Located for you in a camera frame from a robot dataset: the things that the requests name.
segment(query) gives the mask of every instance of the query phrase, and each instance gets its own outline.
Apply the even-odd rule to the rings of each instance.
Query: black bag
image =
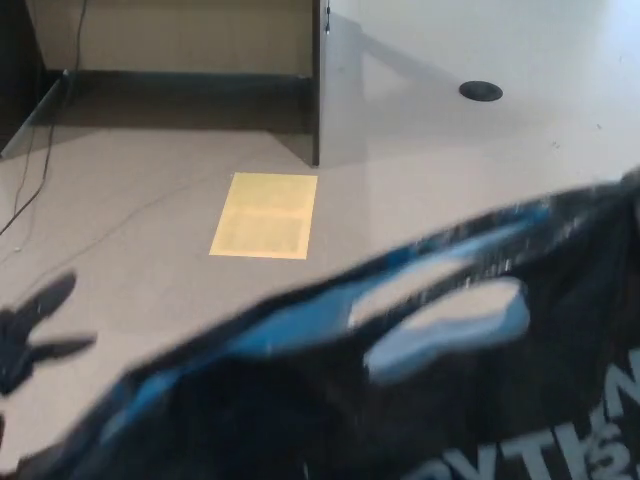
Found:
[[[264,300],[123,376],[16,478],[638,479],[637,196],[624,181],[523,203]],[[472,261],[345,326],[356,299],[451,249]],[[505,277],[528,317],[370,374],[409,315]]]

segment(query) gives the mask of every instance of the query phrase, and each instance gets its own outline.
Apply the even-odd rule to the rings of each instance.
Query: cable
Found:
[[[33,150],[33,141],[36,136],[35,128],[31,129],[31,139],[29,140],[29,147],[27,149],[27,158],[24,161],[24,168],[22,169],[22,178],[20,179],[20,186],[16,190],[16,195],[13,198],[13,214],[18,211],[18,202],[20,201],[20,194],[24,188],[24,184],[27,181],[27,172],[29,171],[29,160],[31,159],[31,152]]]
[[[49,127],[49,135],[47,138],[47,153],[44,159],[44,168],[42,169],[42,179],[40,180],[40,185],[38,185],[38,188],[33,193],[33,195],[31,195],[29,200],[27,200],[24,203],[24,205],[22,205],[22,207],[20,207],[20,209],[13,214],[13,217],[11,217],[11,219],[5,224],[5,226],[2,227],[2,230],[0,230],[0,236],[3,235],[7,230],[9,230],[11,225],[13,225],[13,223],[20,217],[20,215],[22,215],[22,213],[29,207],[29,205],[31,205],[33,201],[38,197],[38,195],[40,195],[40,192],[42,192],[42,189],[44,188],[44,185],[47,182],[47,174],[49,173],[49,161],[51,160],[51,151],[53,150],[53,134],[55,132],[57,120],[60,113],[64,111],[66,107],[69,105],[71,94],[72,94],[72,91],[74,90],[75,83],[76,83],[76,77],[78,75],[78,71],[80,70],[80,39],[82,37],[82,27],[84,26],[84,19],[87,13],[88,3],[89,3],[89,0],[82,0],[82,10],[80,12],[80,20],[78,21],[78,30],[76,32],[76,58],[75,58],[75,64],[73,67],[73,73],[71,74],[71,79],[69,81],[69,86],[67,88],[64,102],[62,106],[55,112],[53,118],[51,119],[51,125]],[[31,148],[33,148],[33,144],[30,145],[27,158],[28,158],[28,155],[31,154]]]

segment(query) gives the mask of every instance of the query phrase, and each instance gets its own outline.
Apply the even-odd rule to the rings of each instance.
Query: yellow paper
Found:
[[[236,173],[209,255],[306,259],[318,177]]]

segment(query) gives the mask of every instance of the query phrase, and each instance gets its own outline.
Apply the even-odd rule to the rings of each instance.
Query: white lettering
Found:
[[[631,374],[633,378],[620,370],[617,366],[611,365],[607,370],[604,381],[604,397],[607,403],[607,414],[609,418],[618,418],[624,414],[620,391],[625,392],[636,404],[640,405],[640,349],[629,352],[629,362],[631,363]]]
[[[553,443],[551,432],[544,430],[504,442],[502,453],[505,458],[522,457],[532,480],[551,480],[542,449],[552,446]]]
[[[465,480],[494,480],[496,477],[496,447],[487,445],[478,448],[478,469],[467,460],[460,450],[449,450],[444,459]]]
[[[587,478],[587,461],[586,456],[590,448],[596,443],[593,432],[599,432],[606,426],[604,418],[604,406],[598,405],[590,415],[591,432],[584,439],[580,440],[576,429],[571,423],[565,423],[555,428],[556,438],[560,444],[560,450],[564,455],[569,468],[569,474],[572,480],[582,480]]]
[[[593,480],[633,480],[624,472],[631,460],[629,450],[620,442],[608,443],[620,436],[620,428],[613,423],[599,432],[598,444],[589,450],[589,463],[594,465]]]

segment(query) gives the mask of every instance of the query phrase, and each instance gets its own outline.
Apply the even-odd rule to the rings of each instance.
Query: beige wall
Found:
[[[82,0],[25,1],[47,68],[73,68]],[[81,69],[312,72],[313,0],[88,2]]]

